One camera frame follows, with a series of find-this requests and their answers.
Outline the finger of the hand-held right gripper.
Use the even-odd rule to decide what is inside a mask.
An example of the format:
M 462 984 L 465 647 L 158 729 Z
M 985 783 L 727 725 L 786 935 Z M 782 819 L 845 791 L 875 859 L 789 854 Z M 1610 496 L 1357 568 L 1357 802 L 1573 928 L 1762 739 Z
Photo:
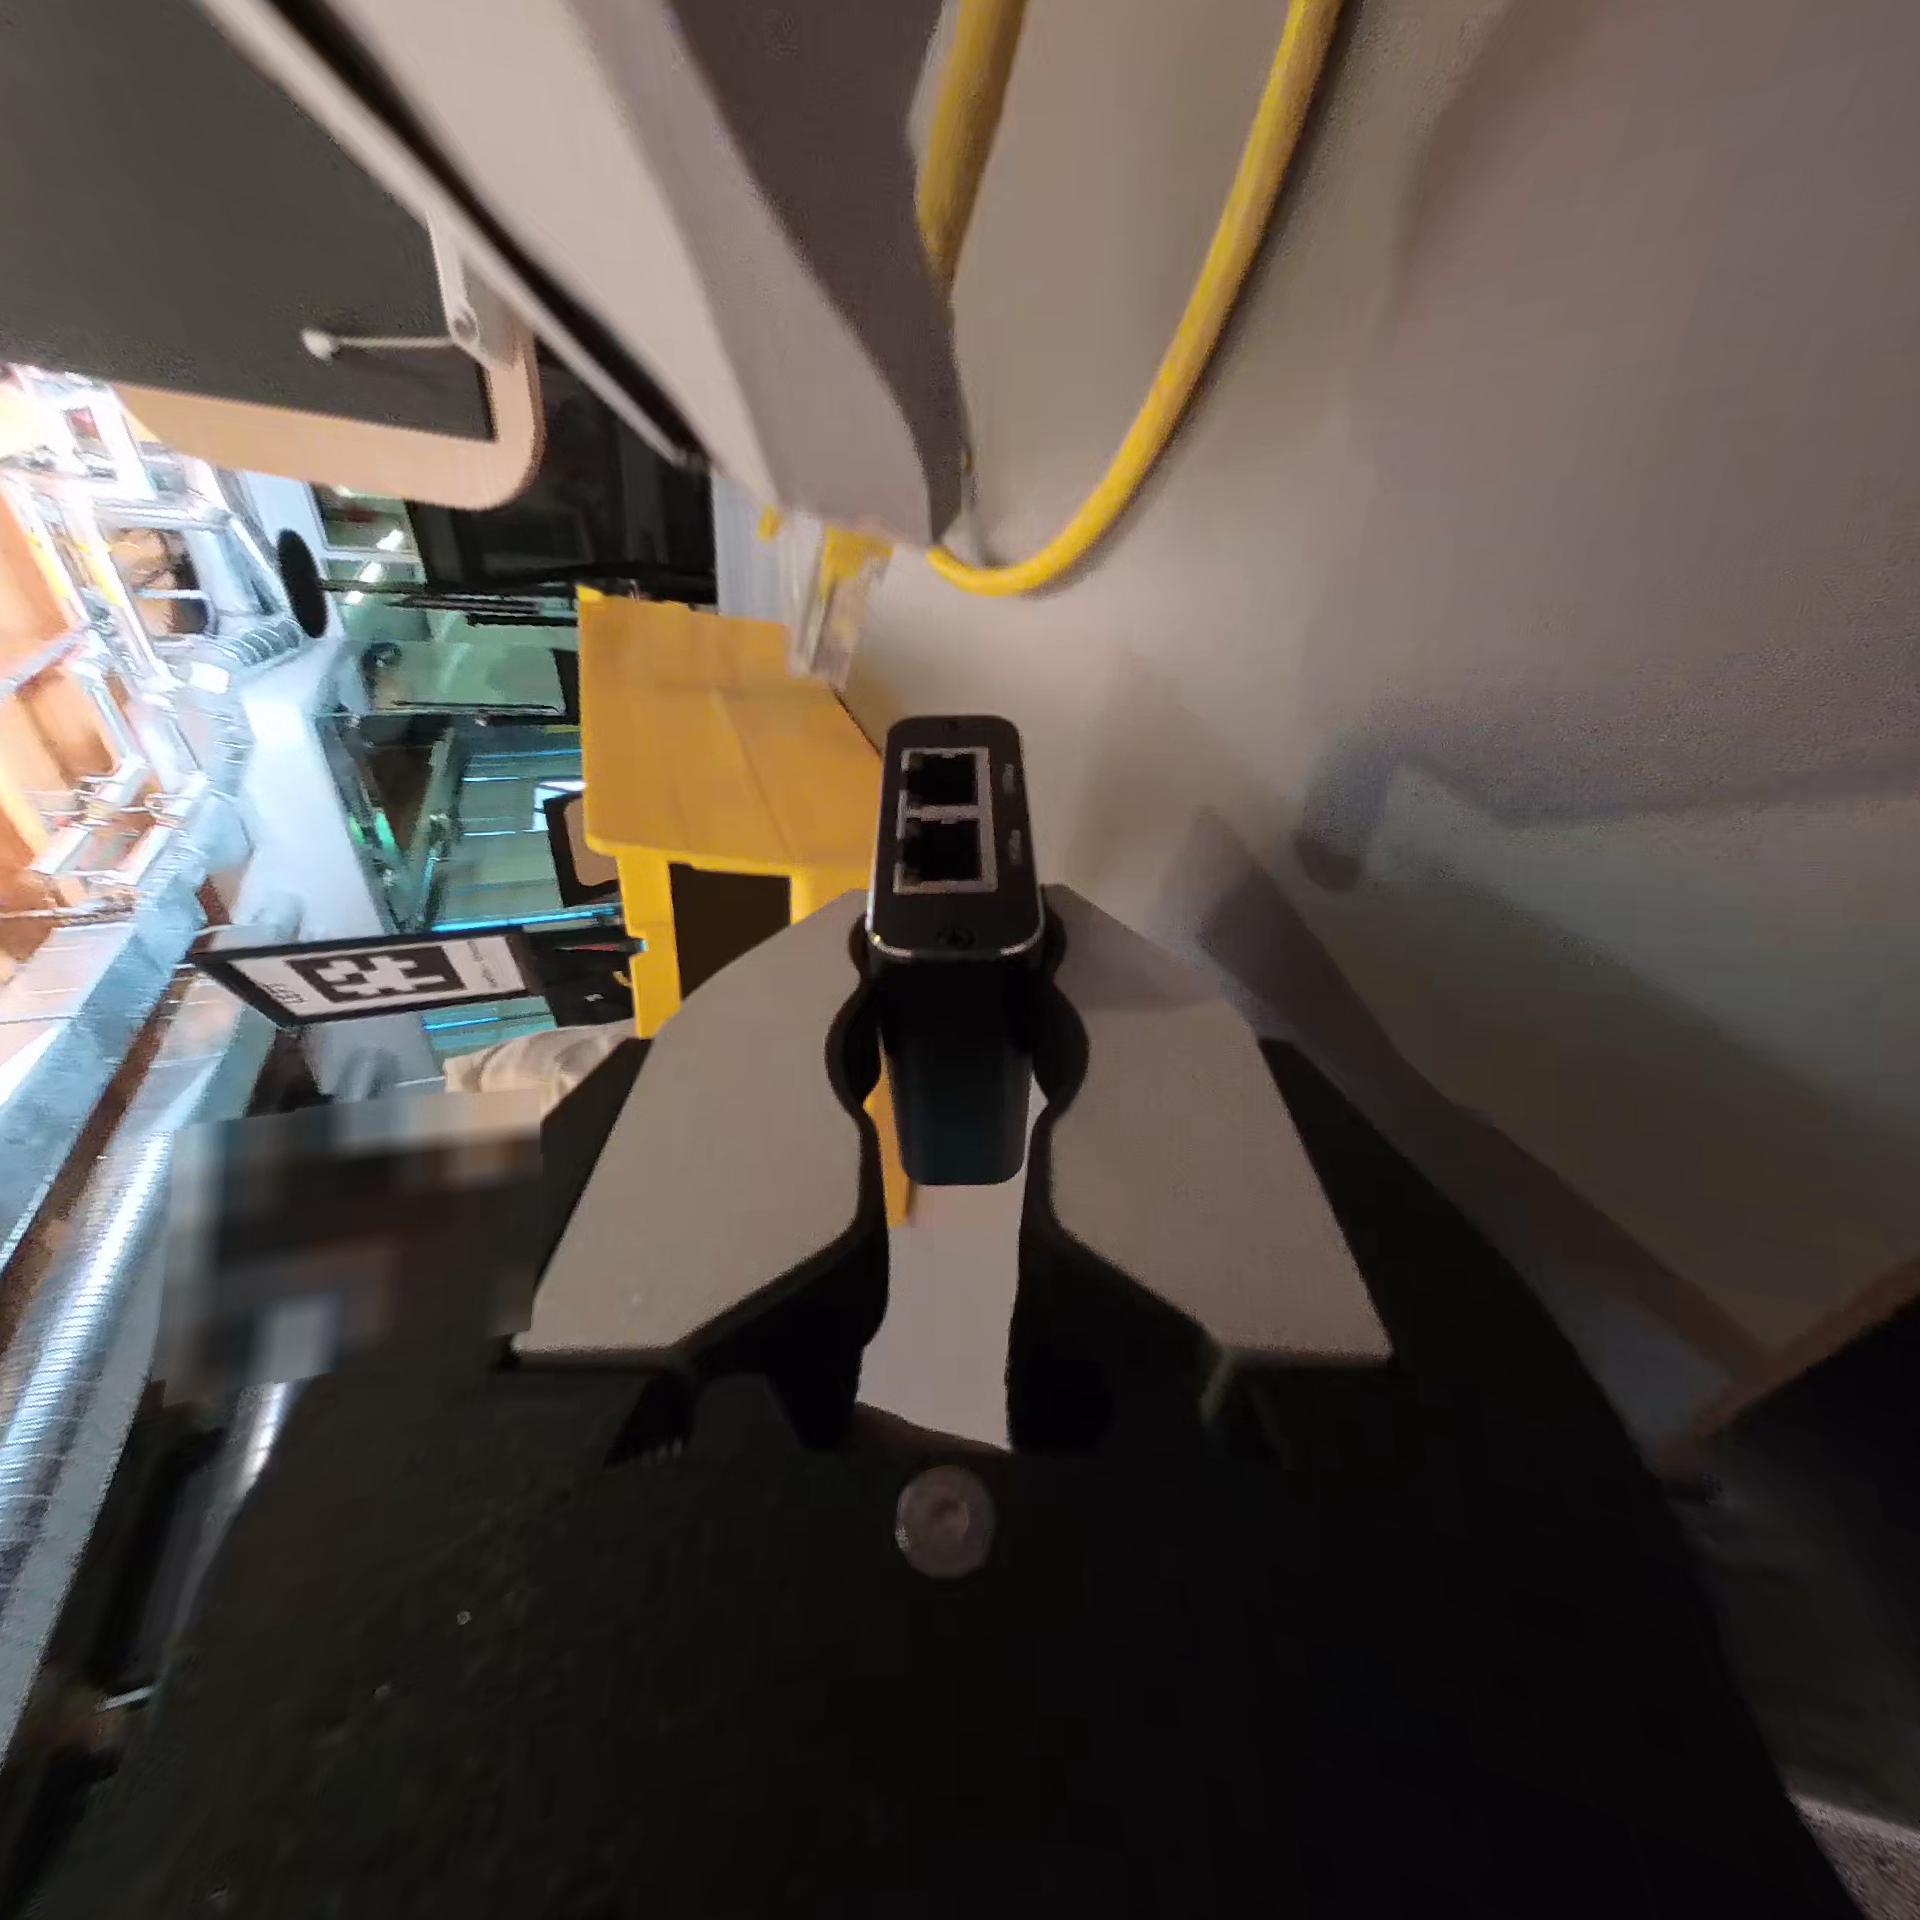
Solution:
M 942 4 L 345 4 L 454 181 L 760 499 L 911 545 L 965 406 L 911 110 Z

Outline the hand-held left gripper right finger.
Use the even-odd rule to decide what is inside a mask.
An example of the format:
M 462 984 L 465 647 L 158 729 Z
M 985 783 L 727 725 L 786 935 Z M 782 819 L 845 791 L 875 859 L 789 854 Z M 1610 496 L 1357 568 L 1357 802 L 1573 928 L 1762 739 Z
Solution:
M 1256 1029 L 1064 883 L 1032 1000 L 1006 1426 L 1021 1454 L 1189 1451 L 1253 1388 L 1394 1343 Z

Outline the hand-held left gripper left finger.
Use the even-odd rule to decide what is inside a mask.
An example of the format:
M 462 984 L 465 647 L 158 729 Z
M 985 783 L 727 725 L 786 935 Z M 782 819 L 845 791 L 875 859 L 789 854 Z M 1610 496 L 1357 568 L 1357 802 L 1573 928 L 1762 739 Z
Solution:
M 522 1364 L 694 1395 L 757 1377 L 801 1444 L 846 1439 L 891 1304 L 864 911 L 863 890 L 830 898 L 645 1044 L 515 1340 Z

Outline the black ethernet port adapter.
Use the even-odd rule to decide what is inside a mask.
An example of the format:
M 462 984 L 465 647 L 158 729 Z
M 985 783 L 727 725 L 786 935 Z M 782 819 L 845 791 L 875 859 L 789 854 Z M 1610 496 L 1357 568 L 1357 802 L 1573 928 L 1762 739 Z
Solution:
M 906 1177 L 1014 1179 L 1047 905 L 1013 719 L 931 714 L 888 729 L 867 947 Z

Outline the printed tag sign board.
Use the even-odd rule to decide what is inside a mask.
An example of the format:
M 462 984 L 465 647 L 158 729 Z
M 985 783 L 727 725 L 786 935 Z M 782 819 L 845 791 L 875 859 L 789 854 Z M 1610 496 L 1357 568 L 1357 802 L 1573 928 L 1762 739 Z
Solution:
M 544 998 L 513 924 L 271 944 L 200 938 L 189 961 L 278 1029 Z

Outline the yellow table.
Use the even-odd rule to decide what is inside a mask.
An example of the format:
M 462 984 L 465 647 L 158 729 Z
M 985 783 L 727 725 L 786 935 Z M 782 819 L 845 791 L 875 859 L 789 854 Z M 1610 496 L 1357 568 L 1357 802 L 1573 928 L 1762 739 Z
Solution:
M 789 917 L 867 894 L 882 760 L 789 670 L 778 622 L 579 589 L 584 831 L 618 874 L 637 1031 L 685 1000 L 677 866 L 789 886 Z

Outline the black board with wooden edge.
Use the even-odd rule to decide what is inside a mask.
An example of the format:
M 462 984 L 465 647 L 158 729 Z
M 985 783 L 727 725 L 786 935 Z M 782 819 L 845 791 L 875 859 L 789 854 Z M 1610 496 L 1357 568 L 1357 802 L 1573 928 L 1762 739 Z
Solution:
M 200 4 L 2 6 L 2 350 L 216 468 L 484 512 L 544 452 L 528 330 Z

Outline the silver metal beam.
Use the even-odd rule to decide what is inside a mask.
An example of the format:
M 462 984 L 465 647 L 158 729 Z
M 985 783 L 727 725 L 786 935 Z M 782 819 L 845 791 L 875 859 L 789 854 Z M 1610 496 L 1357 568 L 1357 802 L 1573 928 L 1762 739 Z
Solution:
M 174 1136 L 244 1112 L 274 1045 L 195 964 L 301 932 L 253 852 L 48 930 L 5 984 L 2 1748 L 30 1713 L 154 1353 Z

